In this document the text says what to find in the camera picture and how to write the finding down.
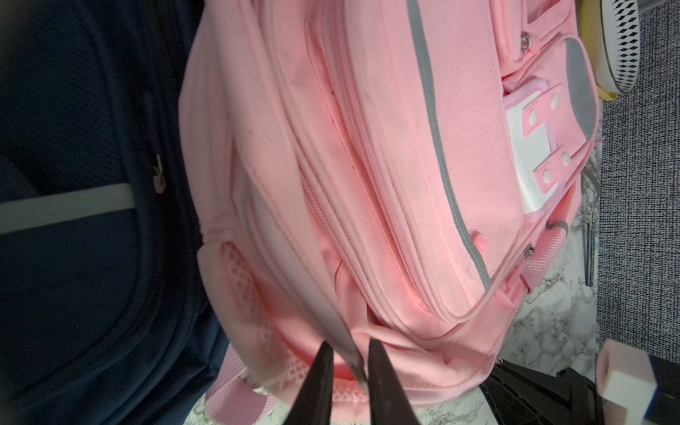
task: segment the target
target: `pink handle loop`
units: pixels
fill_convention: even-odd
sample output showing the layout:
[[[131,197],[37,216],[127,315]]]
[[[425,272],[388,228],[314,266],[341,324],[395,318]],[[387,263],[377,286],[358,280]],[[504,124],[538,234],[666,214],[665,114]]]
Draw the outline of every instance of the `pink handle loop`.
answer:
[[[279,401],[259,394],[241,377],[248,369],[229,346],[217,380],[205,394],[205,414],[224,425],[252,425],[267,415]]]

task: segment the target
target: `navy blue fabric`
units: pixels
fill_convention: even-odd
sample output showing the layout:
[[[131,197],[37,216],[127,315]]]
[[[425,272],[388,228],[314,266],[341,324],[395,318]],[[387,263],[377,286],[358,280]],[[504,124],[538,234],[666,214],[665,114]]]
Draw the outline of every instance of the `navy blue fabric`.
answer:
[[[0,202],[129,182],[136,208],[0,235],[0,411],[180,424],[228,344],[198,272],[177,129],[201,5],[29,4],[0,64]]]

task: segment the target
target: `zipper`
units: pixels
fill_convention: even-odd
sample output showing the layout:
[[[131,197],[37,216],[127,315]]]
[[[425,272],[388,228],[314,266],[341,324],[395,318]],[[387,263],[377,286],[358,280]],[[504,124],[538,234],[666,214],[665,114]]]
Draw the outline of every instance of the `zipper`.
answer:
[[[155,165],[152,165],[154,170],[152,181],[156,193],[162,194],[167,188],[167,180],[165,178],[165,172],[163,171],[163,160],[161,159],[163,149],[160,145],[160,135],[158,134],[158,131],[156,131],[156,125],[158,123],[156,120],[156,103],[154,102],[153,95],[148,89],[142,91],[141,108],[141,119],[143,122],[140,131],[146,139],[146,145],[153,149],[150,158],[152,164],[155,163]]]
[[[381,160],[380,153],[377,148],[370,142],[371,136],[369,134],[368,125],[365,122],[364,114],[360,99],[358,96],[358,89],[356,87],[356,80],[354,72],[351,69],[351,60],[349,47],[347,45],[346,24],[343,13],[343,1],[331,0],[331,9],[327,11],[330,14],[326,30],[323,36],[323,44],[326,46],[326,51],[330,52],[330,59],[328,68],[330,70],[332,84],[335,87],[336,98],[347,127],[347,132],[352,138],[352,144],[359,152],[360,157],[367,165],[367,170],[372,176],[372,183],[376,186],[376,194],[380,201],[382,209],[385,211],[386,220],[390,227],[392,238],[399,250],[400,258],[405,262],[405,266],[409,272],[413,287],[418,296],[423,300],[431,313],[435,314],[442,320],[447,318],[440,312],[439,307],[434,300],[432,288],[426,282],[421,282],[418,279],[418,272],[422,270],[419,258],[409,254],[414,252],[415,247],[413,242],[409,244],[405,240],[405,235],[410,235],[408,227],[402,226],[397,217],[403,217],[403,212],[398,211],[395,205],[398,201],[392,199],[390,194],[391,180],[386,175],[386,168],[384,162]]]
[[[300,177],[302,181],[303,190],[305,191],[305,196],[309,201],[312,209],[314,210],[314,216],[321,228],[330,237],[330,241],[338,251],[338,254],[342,258],[345,266],[350,270],[350,273],[357,282],[359,291],[361,291],[364,299],[366,300],[369,307],[379,315],[379,317],[385,320],[389,318],[392,320],[391,314],[388,313],[388,309],[384,308],[382,304],[378,301],[375,296],[374,290],[366,278],[364,273],[359,273],[361,268],[358,255],[356,250],[353,248],[353,244],[349,235],[343,230],[340,219],[333,209],[332,204],[328,200],[328,196],[324,192],[323,186],[319,183],[317,177],[314,175],[311,166],[309,165],[309,160],[306,157],[304,151],[301,147],[296,149],[297,156],[300,162]],[[330,225],[329,221],[335,223],[334,226]]]
[[[180,46],[183,46],[183,44],[177,36],[177,24],[173,21],[177,12],[172,2],[167,0],[147,0],[145,4],[146,14],[150,23],[150,43],[156,55],[151,56],[151,59],[158,64],[158,76],[167,84],[170,93],[172,95],[179,95],[184,78],[183,70],[186,64],[186,53],[183,49],[180,49]],[[159,124],[155,109],[157,104],[148,89],[143,91],[142,100],[146,112],[146,129],[149,132],[149,139],[155,150],[155,158],[153,158],[156,163],[153,166],[154,189],[156,193],[162,194],[167,188],[167,179],[163,171],[161,135],[154,127]]]
[[[281,263],[276,259],[275,255],[273,254],[271,245],[264,237],[262,228],[256,218],[255,205],[252,197],[248,200],[246,208],[248,210],[248,216],[246,218],[247,222],[246,226],[248,233],[252,236],[252,241],[255,243],[255,246],[257,247],[257,250],[260,253],[261,258],[267,265],[269,273],[274,277],[275,281],[278,282],[279,286],[282,287],[284,292],[287,292],[289,296],[291,296],[291,298],[293,299],[293,303],[297,304],[298,307],[303,307],[302,309],[303,314],[307,315],[305,311],[309,312],[309,315],[307,315],[308,316],[307,319],[310,321],[311,324],[313,324],[313,326],[317,330],[321,329],[328,330],[328,327],[324,326],[322,321],[317,320],[319,316],[315,315],[313,308],[310,308],[310,306],[304,301],[305,297],[301,296],[299,287],[293,284],[291,279],[288,277],[288,274],[281,266]],[[347,344],[338,342],[337,340],[334,341],[333,336],[331,335],[330,332],[327,332],[326,335],[322,336],[326,338],[326,340],[329,343],[334,345],[336,347],[335,348],[336,350],[338,350],[338,347],[344,347],[344,349],[347,350],[346,352],[339,352],[339,354],[347,362],[347,365],[350,368],[352,374],[354,375],[356,381],[360,385],[365,385],[365,383],[367,382],[367,378],[364,371],[364,362],[361,353],[358,347],[356,346],[356,343],[354,343],[354,340],[352,339],[352,334],[349,330],[349,327],[347,327],[347,324],[342,319],[339,312],[337,312],[337,317],[339,318],[339,322],[342,323],[342,325],[344,326],[344,331],[347,335],[347,340],[350,341],[352,346],[348,347]]]
[[[522,252],[522,260],[526,260],[527,258],[531,257],[532,255],[534,255],[535,252],[536,250],[531,244],[527,245],[526,248],[524,248],[524,251]]]

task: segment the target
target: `black and white pattern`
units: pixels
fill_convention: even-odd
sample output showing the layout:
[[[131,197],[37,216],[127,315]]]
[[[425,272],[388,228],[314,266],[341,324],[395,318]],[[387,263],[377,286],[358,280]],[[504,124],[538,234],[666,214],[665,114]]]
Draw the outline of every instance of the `black and white pattern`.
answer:
[[[641,18],[640,78],[605,105],[600,342],[680,362],[680,1]]]
[[[622,93],[635,85],[640,65],[640,20],[636,0],[601,0],[602,7],[610,7],[611,26],[605,31],[610,68],[616,86]],[[605,21],[607,13],[602,11]]]

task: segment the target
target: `gray reflective trim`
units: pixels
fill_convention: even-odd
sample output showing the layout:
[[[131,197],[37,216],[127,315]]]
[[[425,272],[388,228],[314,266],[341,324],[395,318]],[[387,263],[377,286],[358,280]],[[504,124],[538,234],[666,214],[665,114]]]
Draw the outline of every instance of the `gray reflective trim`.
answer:
[[[590,182],[593,183],[593,187],[595,187],[595,196],[599,197],[600,193],[602,193],[602,185],[600,184],[600,179],[597,178],[595,173],[588,166],[583,168],[583,174],[585,174],[585,176],[588,177]]]
[[[569,233],[569,225],[566,222],[556,221],[554,223],[545,223],[545,230],[547,231],[555,227],[563,228],[564,232]]]
[[[134,207],[127,183],[10,201],[0,204],[0,235]]]
[[[489,272],[486,270],[484,260],[482,259],[477,247],[472,243],[472,238],[465,227],[463,217],[460,215],[454,190],[451,187],[451,180],[449,178],[449,170],[446,167],[446,159],[444,157],[444,149],[441,146],[441,135],[439,134],[439,124],[437,123],[437,105],[435,102],[435,80],[432,76],[432,65],[430,64],[430,52],[427,48],[427,41],[425,40],[425,30],[423,28],[422,18],[420,16],[420,7],[418,0],[406,0],[407,8],[409,10],[409,21],[411,23],[411,34],[413,36],[413,45],[415,47],[415,56],[418,60],[418,69],[420,70],[420,79],[423,84],[423,92],[425,95],[425,105],[427,107],[428,120],[430,121],[430,132],[432,133],[432,140],[435,143],[435,152],[437,153],[437,161],[439,162],[439,172],[441,174],[441,181],[444,185],[446,197],[449,200],[449,207],[451,214],[454,217],[456,229],[460,234],[460,238],[472,258],[472,261],[477,267],[477,272],[481,278],[482,284],[486,290],[491,288],[491,279]]]
[[[583,49],[574,39],[566,40],[566,80],[569,85],[571,108],[583,135],[590,139],[595,129],[595,99],[590,89],[588,68]]]

